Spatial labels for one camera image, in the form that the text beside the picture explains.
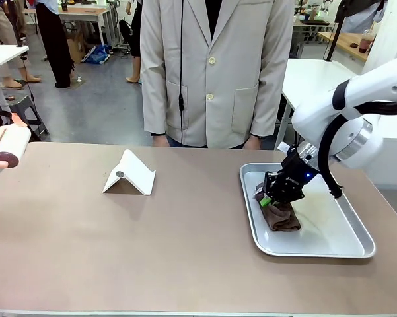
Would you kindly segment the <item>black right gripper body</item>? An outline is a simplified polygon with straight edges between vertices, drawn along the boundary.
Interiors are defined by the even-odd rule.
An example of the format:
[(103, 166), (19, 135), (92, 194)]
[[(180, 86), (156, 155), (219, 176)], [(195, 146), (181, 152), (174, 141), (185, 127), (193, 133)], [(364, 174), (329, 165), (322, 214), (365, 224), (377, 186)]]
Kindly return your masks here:
[(298, 188), (303, 188), (319, 174), (316, 168), (313, 168), (300, 157), (296, 147), (288, 149), (287, 156), (282, 161), (281, 166), (281, 179)]

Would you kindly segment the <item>brown cloth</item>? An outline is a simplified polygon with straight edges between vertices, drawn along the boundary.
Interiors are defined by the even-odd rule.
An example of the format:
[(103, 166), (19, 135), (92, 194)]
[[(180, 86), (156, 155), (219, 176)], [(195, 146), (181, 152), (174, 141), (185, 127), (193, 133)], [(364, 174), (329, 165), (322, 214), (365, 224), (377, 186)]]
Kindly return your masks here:
[(254, 199), (258, 202), (260, 211), (270, 230), (277, 232), (295, 232), (301, 229), (301, 224), (290, 203), (268, 202), (269, 197), (263, 191), (263, 183), (256, 186)]

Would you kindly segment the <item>pink white lint roller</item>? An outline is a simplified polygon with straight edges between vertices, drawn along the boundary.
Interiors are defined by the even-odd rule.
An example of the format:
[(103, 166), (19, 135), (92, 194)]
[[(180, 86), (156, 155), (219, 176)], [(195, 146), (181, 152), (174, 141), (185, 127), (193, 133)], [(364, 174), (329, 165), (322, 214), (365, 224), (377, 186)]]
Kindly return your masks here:
[(0, 169), (16, 167), (31, 138), (29, 126), (16, 113), (0, 111)]

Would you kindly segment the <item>person's right forearm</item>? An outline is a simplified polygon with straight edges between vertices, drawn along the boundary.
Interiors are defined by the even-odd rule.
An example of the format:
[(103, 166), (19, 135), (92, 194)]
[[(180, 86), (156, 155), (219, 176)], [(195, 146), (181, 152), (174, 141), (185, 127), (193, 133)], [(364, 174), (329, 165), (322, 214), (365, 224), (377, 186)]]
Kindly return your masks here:
[(145, 131), (153, 136), (166, 133), (166, 77), (161, 63), (145, 57), (141, 66), (143, 120)]

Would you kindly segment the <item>person's left forearm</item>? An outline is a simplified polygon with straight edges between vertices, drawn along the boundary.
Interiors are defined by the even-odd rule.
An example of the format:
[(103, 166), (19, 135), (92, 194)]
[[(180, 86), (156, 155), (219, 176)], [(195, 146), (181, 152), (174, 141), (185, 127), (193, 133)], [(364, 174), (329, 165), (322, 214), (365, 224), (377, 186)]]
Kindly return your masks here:
[(258, 92), (250, 134), (255, 137), (273, 135), (281, 100), (288, 59), (270, 62), (260, 71)]

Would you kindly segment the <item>person's left hand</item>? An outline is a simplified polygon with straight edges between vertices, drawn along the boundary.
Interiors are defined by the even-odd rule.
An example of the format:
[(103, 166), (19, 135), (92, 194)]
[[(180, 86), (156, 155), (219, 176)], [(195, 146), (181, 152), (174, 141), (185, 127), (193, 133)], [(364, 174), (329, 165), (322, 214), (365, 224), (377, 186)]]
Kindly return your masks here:
[(262, 138), (251, 135), (248, 140), (243, 145), (243, 149), (245, 150), (260, 150), (262, 146)]

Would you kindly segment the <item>silver metal tray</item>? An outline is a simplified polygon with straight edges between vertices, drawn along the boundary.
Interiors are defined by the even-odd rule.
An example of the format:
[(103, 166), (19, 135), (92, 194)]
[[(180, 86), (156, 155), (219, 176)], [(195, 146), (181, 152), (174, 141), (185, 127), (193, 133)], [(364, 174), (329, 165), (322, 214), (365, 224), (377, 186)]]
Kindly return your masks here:
[(292, 203), (301, 224), (295, 232), (275, 232), (266, 223), (254, 199), (256, 186), (279, 163), (248, 163), (240, 168), (250, 230), (257, 248), (279, 257), (368, 259), (376, 245), (345, 195), (334, 199), (320, 175), (303, 188), (304, 198)]

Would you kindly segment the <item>person in beige jacket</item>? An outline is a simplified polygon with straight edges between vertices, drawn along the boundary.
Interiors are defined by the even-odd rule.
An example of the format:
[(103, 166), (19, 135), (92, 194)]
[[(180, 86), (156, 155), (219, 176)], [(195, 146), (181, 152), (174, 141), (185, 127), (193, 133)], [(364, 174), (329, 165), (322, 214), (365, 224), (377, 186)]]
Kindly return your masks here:
[(141, 57), (166, 77), (170, 146), (243, 149), (260, 71), (289, 59), (294, 0), (143, 0)]

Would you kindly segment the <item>wooden top table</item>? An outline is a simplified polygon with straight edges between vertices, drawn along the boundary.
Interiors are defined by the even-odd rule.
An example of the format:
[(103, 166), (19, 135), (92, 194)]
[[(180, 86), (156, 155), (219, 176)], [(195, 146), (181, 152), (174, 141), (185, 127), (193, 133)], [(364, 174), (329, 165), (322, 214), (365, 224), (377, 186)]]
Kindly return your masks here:
[(359, 51), (362, 36), (362, 34), (355, 33), (339, 33), (331, 60), (337, 61), (342, 65), (347, 62), (364, 65), (368, 58), (368, 53)]

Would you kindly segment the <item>barefoot person in black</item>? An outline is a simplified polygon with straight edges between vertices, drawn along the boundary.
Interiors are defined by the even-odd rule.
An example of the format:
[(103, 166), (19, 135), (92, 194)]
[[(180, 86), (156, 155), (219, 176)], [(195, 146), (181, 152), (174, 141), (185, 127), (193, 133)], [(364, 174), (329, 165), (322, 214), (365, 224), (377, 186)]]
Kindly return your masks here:
[(141, 33), (141, 15), (142, 0), (127, 0), (126, 13), (132, 15), (131, 24), (131, 56), (133, 57), (133, 73), (126, 78), (128, 83), (139, 83), (141, 78), (141, 53), (140, 53), (140, 33)]

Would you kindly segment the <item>blue plastic bag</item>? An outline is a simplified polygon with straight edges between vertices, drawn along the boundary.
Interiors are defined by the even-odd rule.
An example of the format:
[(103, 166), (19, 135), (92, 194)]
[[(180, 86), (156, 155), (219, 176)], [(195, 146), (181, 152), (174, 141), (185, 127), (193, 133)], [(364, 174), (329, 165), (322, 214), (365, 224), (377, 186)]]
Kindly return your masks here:
[(108, 45), (97, 45), (92, 47), (81, 60), (82, 63), (93, 65), (104, 65), (110, 57), (111, 47)]

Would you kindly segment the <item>cardboard box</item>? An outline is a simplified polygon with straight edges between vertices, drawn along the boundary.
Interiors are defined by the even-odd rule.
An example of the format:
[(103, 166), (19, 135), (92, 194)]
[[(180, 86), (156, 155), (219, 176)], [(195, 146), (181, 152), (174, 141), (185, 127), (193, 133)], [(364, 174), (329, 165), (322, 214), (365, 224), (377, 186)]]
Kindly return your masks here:
[(66, 39), (71, 59), (74, 63), (80, 64), (86, 55), (83, 33), (81, 31), (67, 32)]

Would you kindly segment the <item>grey metal stool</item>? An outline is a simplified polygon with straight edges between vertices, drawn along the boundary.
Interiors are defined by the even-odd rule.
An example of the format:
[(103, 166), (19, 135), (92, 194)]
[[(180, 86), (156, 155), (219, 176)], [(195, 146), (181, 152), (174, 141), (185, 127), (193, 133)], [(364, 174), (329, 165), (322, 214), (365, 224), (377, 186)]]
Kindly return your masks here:
[(9, 110), (5, 110), (4, 106), (0, 105), (0, 126), (13, 123), (11, 114), (17, 114), (30, 130), (30, 142), (42, 141), (43, 135), (50, 134), (33, 101), (27, 95), (16, 95), (13, 101), (9, 101), (8, 107)]

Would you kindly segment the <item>person in beige trousers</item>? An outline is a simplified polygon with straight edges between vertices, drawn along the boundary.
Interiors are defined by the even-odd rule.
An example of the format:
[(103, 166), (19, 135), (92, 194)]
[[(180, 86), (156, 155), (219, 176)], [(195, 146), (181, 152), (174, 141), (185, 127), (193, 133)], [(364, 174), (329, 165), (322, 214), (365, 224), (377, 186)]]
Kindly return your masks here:
[[(1, 44), (17, 45), (17, 39), (10, 20), (7, 18), (4, 10), (0, 7), (0, 45)], [(35, 77), (28, 71), (28, 66), (30, 65), (29, 60), (23, 61), (18, 57), (15, 59), (15, 63), (23, 81), (27, 83), (40, 83), (42, 81), (41, 78)], [(6, 63), (0, 66), (0, 78), (2, 79), (1, 82), (5, 88), (22, 88), (22, 85), (18, 81), (14, 80), (9, 66)]]

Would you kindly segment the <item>white frame wooden desk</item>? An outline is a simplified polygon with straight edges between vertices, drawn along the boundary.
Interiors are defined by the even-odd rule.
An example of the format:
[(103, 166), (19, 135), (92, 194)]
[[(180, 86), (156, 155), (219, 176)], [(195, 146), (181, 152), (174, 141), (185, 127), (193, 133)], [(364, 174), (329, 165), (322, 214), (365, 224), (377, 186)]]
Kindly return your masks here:
[(96, 22), (98, 24), (98, 34), (100, 43), (113, 46), (114, 24), (112, 14), (108, 7), (77, 7), (68, 6), (67, 10), (59, 8), (60, 17), (63, 20), (73, 20), (77, 22)]

